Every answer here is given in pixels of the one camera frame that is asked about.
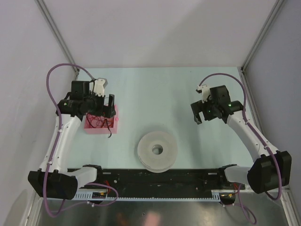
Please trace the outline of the white plastic spool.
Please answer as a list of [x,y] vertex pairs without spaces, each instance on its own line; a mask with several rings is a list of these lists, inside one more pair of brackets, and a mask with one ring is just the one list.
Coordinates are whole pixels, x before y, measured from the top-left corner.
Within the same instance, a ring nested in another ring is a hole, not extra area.
[[174,136],[166,132],[150,132],[139,141],[137,153],[148,171],[162,173],[169,170],[176,161],[177,142]]

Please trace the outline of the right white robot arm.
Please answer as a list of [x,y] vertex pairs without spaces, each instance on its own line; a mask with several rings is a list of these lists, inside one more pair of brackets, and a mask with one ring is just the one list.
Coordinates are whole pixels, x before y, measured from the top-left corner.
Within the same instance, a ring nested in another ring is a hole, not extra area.
[[194,121],[201,124],[200,115],[206,121],[215,118],[223,120],[240,138],[253,160],[252,167],[229,165],[224,174],[229,182],[249,185],[254,192],[261,194],[290,182],[292,158],[287,151],[279,151],[256,128],[253,120],[243,114],[243,105],[231,101],[226,86],[198,86],[201,100],[192,103]]

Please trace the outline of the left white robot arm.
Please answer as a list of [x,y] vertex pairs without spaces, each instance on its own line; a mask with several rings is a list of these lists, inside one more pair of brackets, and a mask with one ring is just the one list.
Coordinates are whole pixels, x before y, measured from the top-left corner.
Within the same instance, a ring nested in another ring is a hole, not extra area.
[[77,190],[95,182],[100,167],[84,165],[68,171],[67,158],[76,132],[86,114],[112,118],[114,95],[105,101],[104,78],[92,81],[73,81],[71,91],[56,105],[56,123],[47,154],[37,171],[30,171],[28,181],[40,197],[71,200]]

